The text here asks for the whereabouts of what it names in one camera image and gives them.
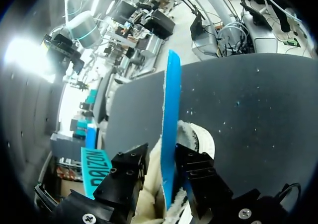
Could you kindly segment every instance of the blue plastic paddle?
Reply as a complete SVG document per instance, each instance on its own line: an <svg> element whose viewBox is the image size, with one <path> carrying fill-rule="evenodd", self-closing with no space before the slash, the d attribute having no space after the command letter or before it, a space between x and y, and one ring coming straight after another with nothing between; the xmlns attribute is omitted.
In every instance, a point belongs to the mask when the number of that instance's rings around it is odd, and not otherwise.
<svg viewBox="0 0 318 224"><path fill-rule="evenodd" d="M161 146L162 186L167 210L173 199L174 151L179 116L181 91L181 62L179 56L169 50L168 64L164 83L164 107Z"/></svg>

